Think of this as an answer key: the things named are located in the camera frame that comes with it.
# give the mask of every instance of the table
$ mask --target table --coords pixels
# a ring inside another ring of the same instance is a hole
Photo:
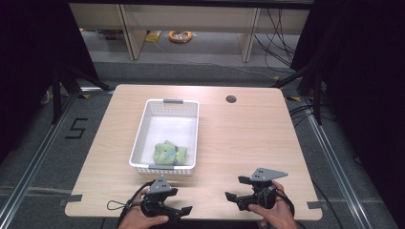
[[[229,103],[233,95],[237,101]],[[135,137],[147,99],[194,99],[200,103],[197,164],[191,177],[167,177],[179,189],[165,204],[193,206],[184,219],[255,220],[259,216],[239,211],[224,192],[251,195],[251,187],[238,176],[251,176],[258,167],[288,172],[278,178],[295,205],[296,219],[317,220],[321,209],[309,209],[318,201],[308,168],[279,89],[204,86],[117,86],[96,133],[68,202],[71,217],[118,217],[107,202],[125,202],[146,181],[158,175],[141,175],[129,165]]]

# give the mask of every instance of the black fabric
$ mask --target black fabric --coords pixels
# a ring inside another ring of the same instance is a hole
[[[326,80],[327,93],[378,193],[404,228],[404,6],[364,1],[357,7]]]
[[[19,144],[40,100],[51,85],[52,66],[30,36],[26,15],[11,1],[0,9],[0,161]]]
[[[1,162],[18,147],[55,67],[63,63],[89,78],[97,75],[67,2],[5,0],[0,9]]]

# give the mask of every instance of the green cloth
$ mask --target green cloth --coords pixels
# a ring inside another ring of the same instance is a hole
[[[178,147],[170,141],[165,140],[164,143],[155,145],[153,159],[157,165],[184,165],[186,147]]]

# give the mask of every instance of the white plastic basket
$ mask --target white plastic basket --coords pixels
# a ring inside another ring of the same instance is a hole
[[[142,174],[192,175],[196,165],[200,104],[195,100],[146,101],[129,163]],[[187,148],[182,166],[156,165],[155,145],[165,140]]]

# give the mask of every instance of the hand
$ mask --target hand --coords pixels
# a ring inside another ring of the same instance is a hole
[[[284,192],[284,187],[276,181],[272,181],[277,189]],[[270,223],[276,229],[297,229],[297,224],[289,211],[288,205],[282,198],[276,197],[276,203],[271,209],[263,208],[256,204],[249,204],[249,210],[264,217],[261,221],[261,225],[265,226]]]
[[[146,189],[143,189],[137,195],[137,198],[141,198],[145,194]],[[148,218],[142,213],[139,206],[134,206],[128,211],[118,229],[147,229],[154,225],[163,224],[168,220],[169,217],[167,216]]]

